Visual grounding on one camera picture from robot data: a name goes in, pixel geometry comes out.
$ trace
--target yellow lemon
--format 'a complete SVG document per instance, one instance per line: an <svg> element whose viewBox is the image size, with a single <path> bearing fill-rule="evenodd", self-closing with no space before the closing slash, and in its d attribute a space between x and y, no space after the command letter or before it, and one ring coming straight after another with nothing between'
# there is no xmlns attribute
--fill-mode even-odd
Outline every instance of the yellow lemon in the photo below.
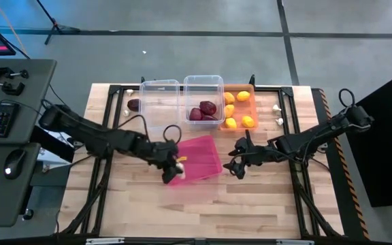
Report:
<svg viewBox="0 0 392 245"><path fill-rule="evenodd" d="M225 97L225 104L227 104L227 105L235 102L235 98L230 92L226 92L224 94L224 97Z"/></svg>
<svg viewBox="0 0 392 245"><path fill-rule="evenodd" d="M234 105L225 106L225 118L232 117L233 113L234 113Z"/></svg>
<svg viewBox="0 0 392 245"><path fill-rule="evenodd" d="M242 92L238 93L237 100L238 101L246 101L246 100L249 99L249 97L250 97L250 93L249 92L242 91Z"/></svg>
<svg viewBox="0 0 392 245"><path fill-rule="evenodd" d="M234 118L227 118L225 124L228 129L237 129L237 123Z"/></svg>
<svg viewBox="0 0 392 245"><path fill-rule="evenodd" d="M242 124L243 124L243 126L245 126L247 128L251 128L251 127L254 127L255 122L253 121L253 119L250 116L243 116Z"/></svg>

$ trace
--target gray desk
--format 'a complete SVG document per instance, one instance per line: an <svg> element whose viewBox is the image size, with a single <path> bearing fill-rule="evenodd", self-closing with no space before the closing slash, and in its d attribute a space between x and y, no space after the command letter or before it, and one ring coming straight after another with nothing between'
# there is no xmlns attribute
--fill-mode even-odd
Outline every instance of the gray desk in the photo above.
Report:
<svg viewBox="0 0 392 245"><path fill-rule="evenodd" d="M10 82L22 82L25 88L21 95L6 95L0 88L0 101L9 99L29 105L37 111L41 109L41 100L45 97L51 81L52 74L56 67L53 60L26 60L26 59L0 59L0 67L9 67L15 72L26 69L29 72L29 79L15 78ZM2 78L0 82L5 82L7 78ZM60 141L47 135L41 129L35 127L37 112L31 108L20 105L14 124L7 138L0 138L0 227L10 227L14 225L21 210L28 201L28 191L31 190L30 182L36 164L39 149L46 144L53 144L53 140ZM5 158L11 151L23 148L27 156L23 161L22 172L14 180L8 180L3 175Z"/></svg>
<svg viewBox="0 0 392 245"><path fill-rule="evenodd" d="M22 82L25 84L24 91L19 96L6 95L1 91L0 101L10 99L29 105L40 111L41 100L45 97L48 90L52 74L56 67L56 61L39 59L0 59L0 67L9 67L14 72L26 69L30 77L28 79L16 77L13 80L2 78L0 82L10 81L13 83ZM3 139L4 144L25 144L29 141L34 125L37 120L37 112L31 108L20 106L16 120L12 125L10 134Z"/></svg>

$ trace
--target clear plastic container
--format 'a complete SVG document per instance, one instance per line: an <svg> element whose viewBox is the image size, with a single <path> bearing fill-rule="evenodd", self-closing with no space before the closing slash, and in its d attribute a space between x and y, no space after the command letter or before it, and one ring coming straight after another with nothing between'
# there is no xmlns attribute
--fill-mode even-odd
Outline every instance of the clear plastic container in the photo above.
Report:
<svg viewBox="0 0 392 245"><path fill-rule="evenodd" d="M140 84L140 114L150 129L164 129L180 122L180 84L176 80Z"/></svg>
<svg viewBox="0 0 392 245"><path fill-rule="evenodd" d="M212 135L178 143L178 157L187 157L182 162L185 175L183 179L176 176L170 185L212 178L222 172L222 163Z"/></svg>
<svg viewBox="0 0 392 245"><path fill-rule="evenodd" d="M187 76L184 79L185 122L190 125L214 125L225 121L223 79L220 76ZM217 107L217 120L189 120L190 111L199 108L201 101L211 101Z"/></svg>

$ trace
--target orange cable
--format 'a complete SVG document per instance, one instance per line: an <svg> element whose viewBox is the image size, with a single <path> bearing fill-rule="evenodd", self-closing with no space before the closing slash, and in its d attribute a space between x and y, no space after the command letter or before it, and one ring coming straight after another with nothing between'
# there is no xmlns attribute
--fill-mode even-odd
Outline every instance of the orange cable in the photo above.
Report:
<svg viewBox="0 0 392 245"><path fill-rule="evenodd" d="M16 32L14 31L13 26L12 26L12 24L10 23L10 20L8 20L7 16L5 15L5 13L4 13L4 11L1 9L1 7L0 7L0 13L1 13L1 15L5 18L5 21L7 22L7 24L8 24L9 27L10 27L10 29L12 30L14 36L15 36L16 39L18 40L18 42L19 42L19 44L20 44L20 47L22 48L22 51L24 51L24 53L25 53L26 55L28 55L27 51L25 50L24 44L22 44L22 42L20 41L20 38L19 38L18 34L16 34Z"/></svg>

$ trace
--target wooden table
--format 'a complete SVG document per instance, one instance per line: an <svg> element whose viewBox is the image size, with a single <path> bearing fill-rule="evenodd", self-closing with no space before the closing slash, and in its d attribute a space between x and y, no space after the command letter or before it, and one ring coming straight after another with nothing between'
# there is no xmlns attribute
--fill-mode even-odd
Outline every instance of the wooden table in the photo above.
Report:
<svg viewBox="0 0 392 245"><path fill-rule="evenodd" d="M110 84L93 84L84 116L101 123ZM293 87L300 129L315 126L318 121L309 86ZM137 98L134 92L131 99ZM123 105L128 96L124 96ZM266 145L267 140L283 134L272 112L278 104L276 93L256 92L259 128L251 133L255 144ZM113 121L114 108L110 122ZM142 130L137 119L125 129ZM182 140L202 135L213 135L223 163L231 157L243 133L224 131L192 131L182 124ZM151 133L152 141L161 140ZM74 161L86 156L79 149ZM317 153L315 159L327 162L326 156ZM64 229L84 205L88 193L94 159L86 160L71 169L63 198L59 223ZM314 202L323 216L339 233L343 233L336 196L330 173L310 161L310 180ZM101 236L125 237L205 237L205 238L299 238L299 227L293 198L289 165L265 163L252 166L243 180L223 170L218 178L201 180L190 186L166 186L161 182L162 171L149 167L145 162L114 154L110 182L105 201ZM91 227L95 217L93 207ZM304 209L308 231L311 231L308 209Z"/></svg>

